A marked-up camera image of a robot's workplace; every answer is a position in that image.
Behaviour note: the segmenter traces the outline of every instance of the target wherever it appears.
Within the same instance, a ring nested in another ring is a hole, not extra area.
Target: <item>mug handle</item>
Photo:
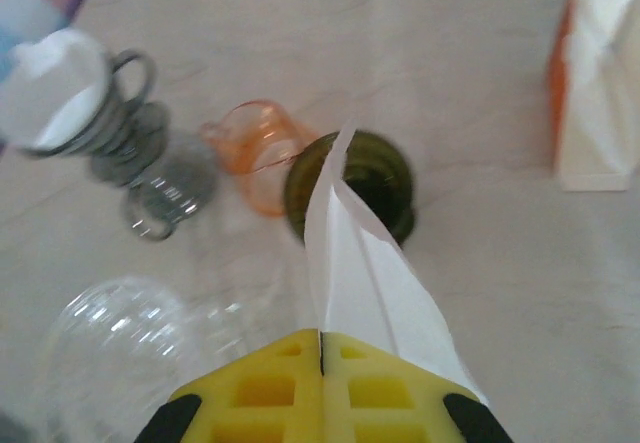
[[[147,96],[149,96],[149,93],[151,93],[151,89],[156,81],[156,65],[149,55],[140,50],[124,50],[112,60],[113,73],[116,73],[123,66],[135,60],[140,60],[140,64],[142,65],[144,83],[138,91],[138,94],[126,102],[131,113],[140,108],[147,99]]]
[[[133,184],[129,187],[129,191],[125,195],[122,202],[122,214],[131,231],[140,238],[151,241],[163,241],[169,238],[176,231],[176,223],[167,221],[165,226],[159,231],[154,231],[144,222],[144,218],[138,215],[140,207],[140,183]]]

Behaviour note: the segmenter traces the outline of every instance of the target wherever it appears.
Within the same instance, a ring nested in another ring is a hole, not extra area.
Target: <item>table surface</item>
[[[320,133],[353,116],[387,135],[416,175],[408,260],[514,440],[638,441],[640,182],[564,194],[550,175],[543,71],[562,3],[88,0],[78,25],[156,59],[175,128],[271,97]],[[92,284],[142,274],[215,294],[206,255],[245,265],[257,235],[305,290],[285,222],[252,214],[228,178],[207,209],[211,240],[185,225],[153,245],[84,163],[8,150],[0,165],[0,409],[28,424],[47,329]]]

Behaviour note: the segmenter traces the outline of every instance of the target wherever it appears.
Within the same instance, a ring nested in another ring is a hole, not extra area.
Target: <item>green glass cup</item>
[[[337,136],[330,133],[307,146],[287,176],[285,213],[301,239],[311,193]],[[385,138],[358,130],[347,150],[343,179],[402,246],[415,224],[413,176],[402,153]]]

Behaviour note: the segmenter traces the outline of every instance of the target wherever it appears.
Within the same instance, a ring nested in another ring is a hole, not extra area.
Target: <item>orange plastic cup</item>
[[[293,161],[317,138],[270,100],[243,103],[219,124],[205,123],[200,135],[236,178],[249,205],[273,217],[284,215],[284,184]]]

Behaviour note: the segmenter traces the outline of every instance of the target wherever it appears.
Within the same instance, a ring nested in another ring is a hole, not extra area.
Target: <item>white paper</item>
[[[0,88],[0,133],[23,148],[56,148],[87,125],[107,92],[106,51],[64,29],[14,48],[17,66]]]
[[[342,180],[342,130],[307,210],[305,247],[321,331],[358,338],[462,385],[486,403],[431,295],[384,225]]]

